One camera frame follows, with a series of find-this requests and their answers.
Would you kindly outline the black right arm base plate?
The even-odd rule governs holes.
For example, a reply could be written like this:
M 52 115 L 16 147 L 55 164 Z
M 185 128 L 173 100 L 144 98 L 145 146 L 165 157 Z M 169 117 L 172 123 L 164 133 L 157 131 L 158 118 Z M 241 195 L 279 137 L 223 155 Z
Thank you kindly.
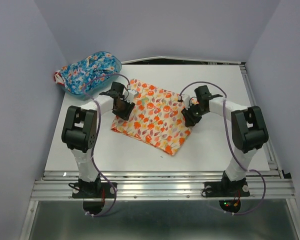
M 243 183 L 222 183 L 221 181 L 207 181 L 204 184 L 201 195 L 204 198 L 233 198 L 249 197 L 250 191 L 248 184 Z

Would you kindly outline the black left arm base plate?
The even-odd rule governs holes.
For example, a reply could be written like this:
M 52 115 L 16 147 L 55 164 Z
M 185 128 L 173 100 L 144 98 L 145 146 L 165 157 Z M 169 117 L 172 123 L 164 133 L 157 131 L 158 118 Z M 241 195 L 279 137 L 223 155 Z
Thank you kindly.
M 114 199 L 115 193 L 107 182 L 71 182 L 73 199 Z

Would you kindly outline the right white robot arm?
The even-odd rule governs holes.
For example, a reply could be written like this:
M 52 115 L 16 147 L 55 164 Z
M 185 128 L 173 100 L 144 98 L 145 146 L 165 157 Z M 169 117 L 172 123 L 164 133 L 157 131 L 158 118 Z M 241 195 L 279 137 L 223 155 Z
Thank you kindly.
M 250 163 L 259 149 L 269 140 L 269 134 L 259 106 L 244 106 L 228 100 L 224 90 L 220 94 L 212 94 L 209 82 L 202 81 L 195 92 L 196 103 L 183 91 L 178 101 L 184 104 L 181 111 L 186 127 L 199 123 L 203 115 L 213 113 L 221 116 L 225 125 L 225 135 L 231 153 L 231 160 L 222 174 L 221 181 L 206 183 L 206 194 L 221 192 L 232 195 L 246 187 L 246 174 L 252 169 Z

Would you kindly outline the orange tulip print skirt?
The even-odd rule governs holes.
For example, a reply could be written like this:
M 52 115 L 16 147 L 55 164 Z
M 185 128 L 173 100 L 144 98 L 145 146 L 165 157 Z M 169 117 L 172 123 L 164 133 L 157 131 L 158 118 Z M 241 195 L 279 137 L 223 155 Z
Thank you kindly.
M 174 156 L 192 132 L 186 127 L 179 94 L 138 79 L 131 79 L 130 84 L 138 92 L 135 106 L 128 120 L 116 116 L 111 130 Z

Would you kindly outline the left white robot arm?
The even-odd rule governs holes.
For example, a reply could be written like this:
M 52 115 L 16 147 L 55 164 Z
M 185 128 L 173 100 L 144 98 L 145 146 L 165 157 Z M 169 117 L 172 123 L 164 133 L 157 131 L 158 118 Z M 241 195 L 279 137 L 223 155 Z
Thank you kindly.
M 88 95 L 90 102 L 67 109 L 61 140 L 71 150 L 78 167 L 78 182 L 70 184 L 76 195 L 96 197 L 101 193 L 101 174 L 92 158 L 101 128 L 101 116 L 112 111 L 115 116 L 127 121 L 138 94 L 131 86 L 114 81 L 109 90 L 99 93 L 96 98 Z

